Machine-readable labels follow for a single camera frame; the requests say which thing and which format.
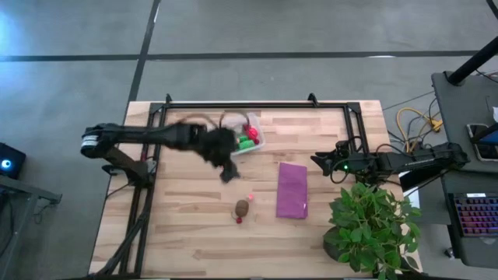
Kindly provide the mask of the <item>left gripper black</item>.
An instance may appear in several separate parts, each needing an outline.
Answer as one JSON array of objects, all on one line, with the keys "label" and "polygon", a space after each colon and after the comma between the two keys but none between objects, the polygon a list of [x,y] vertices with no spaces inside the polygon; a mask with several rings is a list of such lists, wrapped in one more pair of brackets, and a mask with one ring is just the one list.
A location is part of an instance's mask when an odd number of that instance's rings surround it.
[{"label": "left gripper black", "polygon": [[227,184],[232,179],[240,178],[237,165],[230,158],[236,147],[236,135],[232,129],[216,128],[199,133],[195,152],[213,166],[228,166],[219,175],[220,180]]}]

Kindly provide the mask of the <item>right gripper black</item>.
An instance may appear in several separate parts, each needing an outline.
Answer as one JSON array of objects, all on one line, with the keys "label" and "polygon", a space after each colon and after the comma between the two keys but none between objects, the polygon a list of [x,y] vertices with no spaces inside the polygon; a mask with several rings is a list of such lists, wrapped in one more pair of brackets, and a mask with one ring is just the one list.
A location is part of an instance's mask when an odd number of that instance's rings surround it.
[{"label": "right gripper black", "polygon": [[334,152],[316,152],[310,158],[319,165],[324,176],[336,171],[358,173],[368,166],[368,155],[352,149],[350,144],[337,145]]}]

